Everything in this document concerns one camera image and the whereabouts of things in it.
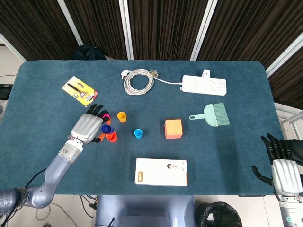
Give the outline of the mint green hand brush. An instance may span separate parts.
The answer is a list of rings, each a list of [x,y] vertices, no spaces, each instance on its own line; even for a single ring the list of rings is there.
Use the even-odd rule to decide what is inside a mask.
[[[205,119],[206,123],[212,127],[230,125],[224,103],[208,104],[204,107],[204,112],[202,114],[190,115],[189,119]]]

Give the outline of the black trash bin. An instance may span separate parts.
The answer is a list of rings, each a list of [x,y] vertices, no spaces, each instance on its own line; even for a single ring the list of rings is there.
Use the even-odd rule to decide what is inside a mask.
[[[200,204],[195,220],[197,227],[243,227],[236,209],[223,201]]]

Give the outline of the dark chair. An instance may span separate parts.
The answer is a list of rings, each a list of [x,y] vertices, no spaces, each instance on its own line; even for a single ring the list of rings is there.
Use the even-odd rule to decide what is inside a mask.
[[[107,60],[99,48],[90,45],[81,45],[77,47],[73,52],[72,59],[79,61]]]

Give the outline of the orange-red plastic cup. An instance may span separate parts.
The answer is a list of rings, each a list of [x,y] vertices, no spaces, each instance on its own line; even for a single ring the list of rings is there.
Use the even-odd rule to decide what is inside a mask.
[[[118,139],[118,135],[115,131],[113,131],[111,134],[106,134],[106,139],[112,143],[115,143]]]

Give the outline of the white partition post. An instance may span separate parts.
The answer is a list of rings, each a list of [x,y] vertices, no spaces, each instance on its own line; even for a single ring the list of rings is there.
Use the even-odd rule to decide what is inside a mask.
[[[70,29],[71,29],[71,31],[72,31],[72,33],[73,33],[73,35],[74,35],[77,43],[78,43],[78,46],[83,45],[82,38],[81,38],[81,36],[80,36],[80,34],[79,34],[79,32],[78,32],[75,24],[74,24],[74,21],[73,21],[71,15],[70,15],[70,12],[69,12],[69,10],[67,8],[67,5],[66,5],[65,1],[64,0],[57,0],[57,2],[58,2],[58,4],[59,4],[59,6],[60,6],[60,8],[61,8],[61,10],[62,10],[62,12],[63,12],[66,20],[67,20],[67,22],[69,24],[69,27],[70,27]]]
[[[267,77],[273,75],[287,60],[303,47],[303,32],[270,64],[267,69]]]
[[[207,30],[209,28],[211,19],[213,17],[216,5],[218,0],[208,0],[206,9],[200,24],[200,28],[198,30],[198,34],[196,37],[196,41],[193,47],[193,51],[190,56],[191,61],[196,61],[201,50],[204,38],[206,36]]]
[[[128,0],[118,0],[128,60],[134,60]]]
[[[19,53],[19,51],[0,33],[0,43],[4,44],[15,56],[17,56],[22,62],[26,62],[26,59]]]

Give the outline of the white desk lamp box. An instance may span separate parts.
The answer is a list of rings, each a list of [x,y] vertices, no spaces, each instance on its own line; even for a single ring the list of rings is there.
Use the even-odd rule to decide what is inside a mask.
[[[175,159],[136,159],[136,185],[188,186],[187,161]]]

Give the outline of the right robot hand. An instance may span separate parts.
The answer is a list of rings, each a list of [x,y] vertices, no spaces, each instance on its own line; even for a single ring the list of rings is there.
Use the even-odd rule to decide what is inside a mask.
[[[261,139],[267,149],[272,177],[263,176],[257,167],[252,165],[254,175],[272,186],[277,195],[298,196],[303,193],[303,174],[298,167],[303,166],[303,140],[278,140],[269,133]]]

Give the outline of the yellow razor blister pack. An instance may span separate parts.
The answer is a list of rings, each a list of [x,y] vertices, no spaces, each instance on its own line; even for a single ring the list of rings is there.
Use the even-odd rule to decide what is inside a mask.
[[[98,91],[72,76],[63,86],[62,89],[71,95],[85,107],[89,106],[98,96]]]

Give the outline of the orange foam cube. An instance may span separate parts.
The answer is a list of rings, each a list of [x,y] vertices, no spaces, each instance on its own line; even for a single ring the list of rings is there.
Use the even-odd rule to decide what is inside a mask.
[[[183,135],[181,119],[166,120],[164,131],[166,139],[180,139]]]

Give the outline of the black box device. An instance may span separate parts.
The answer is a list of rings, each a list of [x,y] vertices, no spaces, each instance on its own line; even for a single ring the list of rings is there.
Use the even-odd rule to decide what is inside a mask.
[[[12,84],[0,84],[0,100],[8,100],[12,90]]]

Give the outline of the teal table cloth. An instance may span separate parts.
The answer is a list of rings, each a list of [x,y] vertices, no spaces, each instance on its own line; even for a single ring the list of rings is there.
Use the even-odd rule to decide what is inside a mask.
[[[157,70],[158,77],[151,75]],[[224,96],[180,90],[184,75],[226,80]],[[59,183],[58,194],[234,194],[266,195],[272,188],[251,169],[271,176],[267,133],[282,138],[269,81],[258,61],[27,61],[18,71],[0,123],[0,190],[43,183],[46,168],[87,108],[62,86],[76,76],[98,91],[95,103],[112,117],[118,134],[84,145]],[[202,114],[224,103],[228,126],[212,127]],[[121,123],[117,114],[126,113]],[[166,120],[181,119],[180,139],[166,139]],[[135,129],[143,136],[137,139]],[[136,185],[137,158],[185,159],[187,187]]]

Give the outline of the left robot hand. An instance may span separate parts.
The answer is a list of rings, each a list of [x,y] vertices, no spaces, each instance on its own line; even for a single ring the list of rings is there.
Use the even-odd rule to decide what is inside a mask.
[[[102,110],[103,105],[92,105],[76,122],[71,130],[70,138],[79,139],[83,144],[99,143],[101,139],[97,133],[101,126],[109,121],[107,110]]]

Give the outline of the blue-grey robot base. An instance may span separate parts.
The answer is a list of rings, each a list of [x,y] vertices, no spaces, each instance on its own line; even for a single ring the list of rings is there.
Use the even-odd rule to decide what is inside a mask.
[[[193,195],[100,195],[94,227],[196,227]]]

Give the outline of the white power strip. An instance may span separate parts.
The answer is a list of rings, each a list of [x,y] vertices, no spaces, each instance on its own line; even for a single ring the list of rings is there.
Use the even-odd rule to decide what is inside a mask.
[[[182,86],[180,90],[188,93],[216,96],[224,96],[227,94],[225,79],[203,78],[190,75],[184,75],[182,77]]]

